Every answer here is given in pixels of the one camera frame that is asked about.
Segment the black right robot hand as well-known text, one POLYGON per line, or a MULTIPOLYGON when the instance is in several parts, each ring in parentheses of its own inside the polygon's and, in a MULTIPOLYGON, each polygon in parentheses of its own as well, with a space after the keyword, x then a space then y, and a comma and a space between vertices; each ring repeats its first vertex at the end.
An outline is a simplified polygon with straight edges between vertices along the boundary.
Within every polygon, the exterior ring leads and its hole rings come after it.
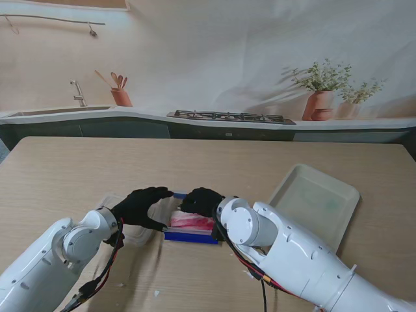
POLYGON ((184 213, 191 213, 211 218, 220 202, 225 197, 208 188, 195 188, 188 193, 179 205, 184 213))

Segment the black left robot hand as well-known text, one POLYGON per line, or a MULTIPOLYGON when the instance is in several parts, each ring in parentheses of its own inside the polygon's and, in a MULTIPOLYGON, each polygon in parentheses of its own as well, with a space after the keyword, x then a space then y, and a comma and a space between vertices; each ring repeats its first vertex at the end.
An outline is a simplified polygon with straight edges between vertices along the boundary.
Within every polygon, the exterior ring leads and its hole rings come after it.
POLYGON ((173 195, 174 193, 166 187, 148 187, 134 190, 110 211, 115 219, 123 220, 124 224, 142 226, 146 229, 163 232, 167 226, 151 219, 148 211, 153 204, 173 195))

